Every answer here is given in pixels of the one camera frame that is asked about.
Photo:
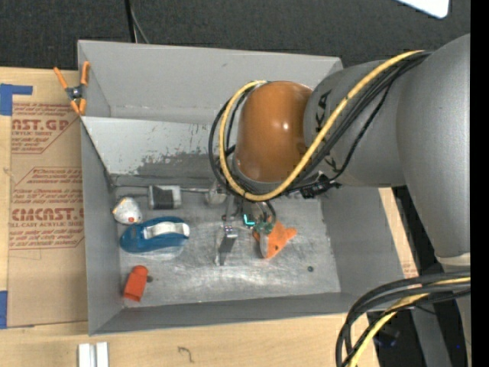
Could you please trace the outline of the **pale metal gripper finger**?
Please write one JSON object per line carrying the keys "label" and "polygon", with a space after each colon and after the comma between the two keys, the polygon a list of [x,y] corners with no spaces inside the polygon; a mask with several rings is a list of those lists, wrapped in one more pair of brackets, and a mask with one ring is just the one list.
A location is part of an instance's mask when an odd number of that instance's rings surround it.
{"label": "pale metal gripper finger", "polygon": [[219,206],[226,201],[226,193],[219,190],[209,189],[206,193],[204,193],[204,198],[205,202],[209,206]]}
{"label": "pale metal gripper finger", "polygon": [[228,254],[232,252],[234,244],[238,239],[238,230],[234,226],[223,226],[223,234],[217,249],[215,263],[218,266],[225,264]]}

